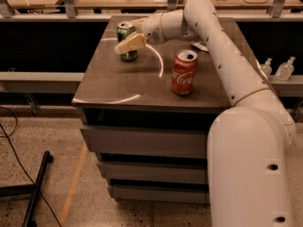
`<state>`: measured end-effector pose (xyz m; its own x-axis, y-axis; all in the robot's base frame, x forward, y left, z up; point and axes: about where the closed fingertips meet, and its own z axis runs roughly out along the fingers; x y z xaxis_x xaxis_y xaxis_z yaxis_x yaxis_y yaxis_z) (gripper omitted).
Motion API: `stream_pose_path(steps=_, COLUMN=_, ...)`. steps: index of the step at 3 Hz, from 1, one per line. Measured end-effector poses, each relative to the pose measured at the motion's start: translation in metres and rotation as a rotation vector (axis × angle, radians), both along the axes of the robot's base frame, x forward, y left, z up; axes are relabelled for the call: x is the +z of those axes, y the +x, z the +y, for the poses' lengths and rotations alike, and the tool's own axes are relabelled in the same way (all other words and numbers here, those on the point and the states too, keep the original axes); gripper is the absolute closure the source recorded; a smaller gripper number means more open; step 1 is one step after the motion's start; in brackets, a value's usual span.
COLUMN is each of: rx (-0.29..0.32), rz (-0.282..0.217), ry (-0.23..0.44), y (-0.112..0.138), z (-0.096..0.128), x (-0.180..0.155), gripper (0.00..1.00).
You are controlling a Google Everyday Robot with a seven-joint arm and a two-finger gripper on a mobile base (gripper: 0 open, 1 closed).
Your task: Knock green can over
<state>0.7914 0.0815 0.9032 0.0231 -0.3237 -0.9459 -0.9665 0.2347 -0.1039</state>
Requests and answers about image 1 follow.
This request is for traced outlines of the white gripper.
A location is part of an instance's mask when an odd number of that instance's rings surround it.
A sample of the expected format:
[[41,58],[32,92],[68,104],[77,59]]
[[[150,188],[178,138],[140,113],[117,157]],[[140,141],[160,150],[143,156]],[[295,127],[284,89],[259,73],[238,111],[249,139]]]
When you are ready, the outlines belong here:
[[124,54],[143,48],[149,44],[163,44],[166,41],[162,28],[163,13],[156,13],[147,18],[131,20],[131,24],[137,32],[129,35],[125,40],[119,42],[114,51]]

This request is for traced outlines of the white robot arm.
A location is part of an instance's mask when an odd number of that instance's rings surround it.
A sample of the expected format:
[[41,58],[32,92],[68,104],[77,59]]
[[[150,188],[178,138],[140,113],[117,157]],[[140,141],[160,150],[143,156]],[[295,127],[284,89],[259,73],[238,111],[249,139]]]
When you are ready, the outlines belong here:
[[212,227],[294,227],[285,169],[295,123],[267,78],[223,30],[210,0],[133,22],[122,54],[173,39],[202,39],[231,104],[212,123],[207,173]]

